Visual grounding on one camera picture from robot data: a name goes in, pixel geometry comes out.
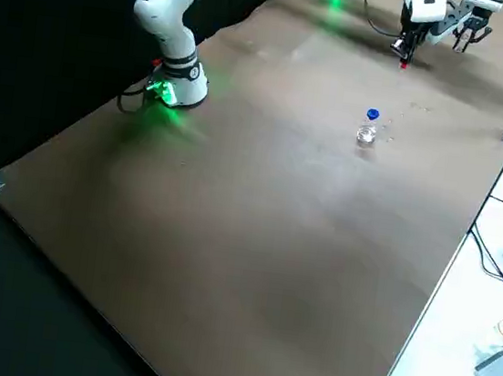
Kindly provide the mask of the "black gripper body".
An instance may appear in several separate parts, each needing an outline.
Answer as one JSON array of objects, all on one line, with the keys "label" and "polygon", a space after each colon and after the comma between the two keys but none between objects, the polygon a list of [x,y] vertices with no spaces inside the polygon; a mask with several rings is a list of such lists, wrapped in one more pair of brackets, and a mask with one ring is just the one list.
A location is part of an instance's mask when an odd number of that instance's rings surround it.
[{"label": "black gripper body", "polygon": [[423,22],[412,22],[411,20],[405,20],[402,23],[401,36],[405,40],[423,42],[430,30],[430,23]]},{"label": "black gripper body", "polygon": [[491,11],[463,2],[448,10],[446,22],[449,25],[462,25],[470,30],[480,30],[488,26],[490,16]]}]

